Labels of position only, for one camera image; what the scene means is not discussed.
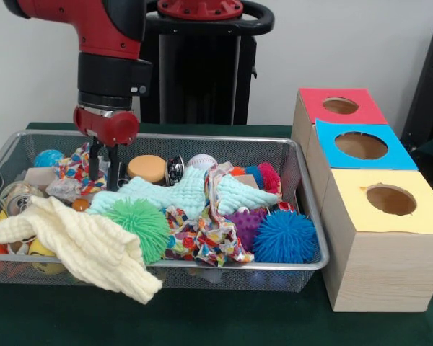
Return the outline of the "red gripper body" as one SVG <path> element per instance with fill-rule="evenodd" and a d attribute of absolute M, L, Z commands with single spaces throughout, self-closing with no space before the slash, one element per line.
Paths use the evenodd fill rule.
<path fill-rule="evenodd" d="M 86 136 L 95 137 L 108 147 L 131 144 L 139 131 L 139 121 L 132 111 L 104 111 L 78 106 L 74 124 Z"/>

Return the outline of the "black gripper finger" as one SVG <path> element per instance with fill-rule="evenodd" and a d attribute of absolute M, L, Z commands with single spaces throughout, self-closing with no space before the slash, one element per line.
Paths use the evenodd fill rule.
<path fill-rule="evenodd" d="M 107 179 L 107 190 L 116 192 L 118 190 L 118 172 L 119 172 L 119 159 L 118 159 L 118 145 L 108 147 L 109 157 L 109 170 Z"/>
<path fill-rule="evenodd" d="M 102 148 L 102 144 L 96 137 L 92 139 L 92 144 L 89 149 L 89 179 L 96 181 L 99 179 L 99 158 L 98 153 Z"/>

